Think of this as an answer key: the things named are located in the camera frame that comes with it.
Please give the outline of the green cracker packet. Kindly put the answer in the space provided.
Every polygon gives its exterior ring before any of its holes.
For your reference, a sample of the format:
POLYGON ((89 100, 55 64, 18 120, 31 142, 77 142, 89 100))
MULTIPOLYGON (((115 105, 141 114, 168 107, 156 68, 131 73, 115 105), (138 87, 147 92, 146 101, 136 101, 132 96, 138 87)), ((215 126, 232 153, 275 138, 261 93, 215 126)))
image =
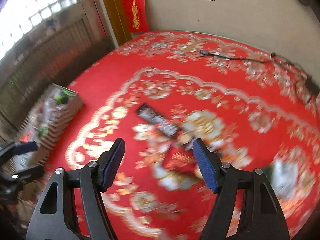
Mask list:
POLYGON ((267 165, 267 166, 263 167, 262 171, 264 172, 264 174, 265 174, 266 178, 268 179, 268 181, 271 183, 272 182, 273 171, 274 171, 273 164, 270 164, 270 165, 267 165))

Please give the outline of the dark red gold snack bar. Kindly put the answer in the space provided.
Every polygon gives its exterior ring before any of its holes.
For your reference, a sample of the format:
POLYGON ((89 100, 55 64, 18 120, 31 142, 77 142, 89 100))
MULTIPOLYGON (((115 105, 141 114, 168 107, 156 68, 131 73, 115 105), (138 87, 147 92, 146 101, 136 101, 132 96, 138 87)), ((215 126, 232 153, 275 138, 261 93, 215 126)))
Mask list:
POLYGON ((162 166, 168 171, 196 176, 197 162, 193 154, 175 145, 166 152, 162 166))

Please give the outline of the striped cardboard snack box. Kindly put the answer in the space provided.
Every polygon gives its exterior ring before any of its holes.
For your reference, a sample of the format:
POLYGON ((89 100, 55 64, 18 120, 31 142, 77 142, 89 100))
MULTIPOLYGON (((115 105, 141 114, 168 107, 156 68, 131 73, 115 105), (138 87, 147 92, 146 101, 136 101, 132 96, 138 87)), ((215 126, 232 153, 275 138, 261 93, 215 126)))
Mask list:
POLYGON ((3 170, 13 173, 36 164, 43 165, 82 106, 77 92, 51 84, 23 120, 14 138, 15 142, 35 141, 39 149, 11 157, 3 170))

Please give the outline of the white crumpled snack packet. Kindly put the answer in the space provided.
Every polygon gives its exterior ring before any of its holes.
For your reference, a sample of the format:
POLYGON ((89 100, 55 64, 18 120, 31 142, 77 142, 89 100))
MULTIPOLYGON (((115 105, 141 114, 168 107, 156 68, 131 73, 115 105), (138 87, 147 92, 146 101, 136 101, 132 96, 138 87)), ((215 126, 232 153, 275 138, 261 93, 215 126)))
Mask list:
POLYGON ((278 198, 294 197, 298 181, 298 164, 275 159, 272 164, 271 186, 278 198))

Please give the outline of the black long snack bar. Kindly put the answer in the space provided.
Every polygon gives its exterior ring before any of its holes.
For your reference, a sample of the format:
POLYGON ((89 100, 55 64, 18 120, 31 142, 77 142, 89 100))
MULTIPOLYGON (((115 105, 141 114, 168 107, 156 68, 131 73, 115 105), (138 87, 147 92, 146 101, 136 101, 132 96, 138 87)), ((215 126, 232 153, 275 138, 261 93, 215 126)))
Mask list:
POLYGON ((180 128, 146 103, 137 108, 136 114, 149 124, 155 126, 163 135, 172 139, 177 147, 193 154, 193 142, 200 138, 198 135, 189 132, 185 128, 180 128))

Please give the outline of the red floral tablecloth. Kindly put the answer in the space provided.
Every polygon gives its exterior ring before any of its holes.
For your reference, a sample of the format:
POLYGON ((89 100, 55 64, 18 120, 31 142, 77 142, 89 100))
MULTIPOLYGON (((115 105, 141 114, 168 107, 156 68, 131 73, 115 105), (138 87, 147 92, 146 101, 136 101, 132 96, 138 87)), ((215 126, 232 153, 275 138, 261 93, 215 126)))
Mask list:
POLYGON ((119 239, 197 239, 215 202, 196 176, 163 168, 175 143, 136 114, 143 103, 218 147, 242 170, 298 164, 293 198, 279 202, 291 237, 319 203, 319 98, 299 71, 269 53, 224 38, 151 32, 121 46, 71 83, 84 100, 51 154, 47 171, 99 158, 114 140, 126 151, 103 195, 119 239))

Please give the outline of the metal door with window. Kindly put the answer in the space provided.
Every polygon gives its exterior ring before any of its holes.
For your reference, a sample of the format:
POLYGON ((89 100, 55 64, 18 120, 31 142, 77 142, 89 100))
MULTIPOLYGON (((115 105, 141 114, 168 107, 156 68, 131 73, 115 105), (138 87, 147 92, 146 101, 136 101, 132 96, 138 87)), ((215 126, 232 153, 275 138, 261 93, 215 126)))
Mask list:
POLYGON ((8 0, 1 12, 1 141, 52 83, 66 86, 114 49, 103 0, 8 0))

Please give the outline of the lower red wall envelope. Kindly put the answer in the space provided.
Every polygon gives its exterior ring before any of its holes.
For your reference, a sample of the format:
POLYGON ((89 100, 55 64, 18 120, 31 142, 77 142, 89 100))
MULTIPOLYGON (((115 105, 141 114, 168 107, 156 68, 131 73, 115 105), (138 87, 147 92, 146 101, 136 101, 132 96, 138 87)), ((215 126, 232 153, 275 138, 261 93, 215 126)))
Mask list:
POLYGON ((145 33, 149 31, 146 17, 145 0, 121 0, 125 16, 131 33, 145 33))

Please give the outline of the wooden door frame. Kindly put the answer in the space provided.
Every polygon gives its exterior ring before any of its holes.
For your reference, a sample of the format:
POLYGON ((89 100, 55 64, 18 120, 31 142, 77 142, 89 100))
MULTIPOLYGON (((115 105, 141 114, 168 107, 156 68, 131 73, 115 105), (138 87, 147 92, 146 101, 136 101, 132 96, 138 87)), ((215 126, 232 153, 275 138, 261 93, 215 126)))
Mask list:
POLYGON ((132 40, 121 0, 103 0, 118 46, 132 40))

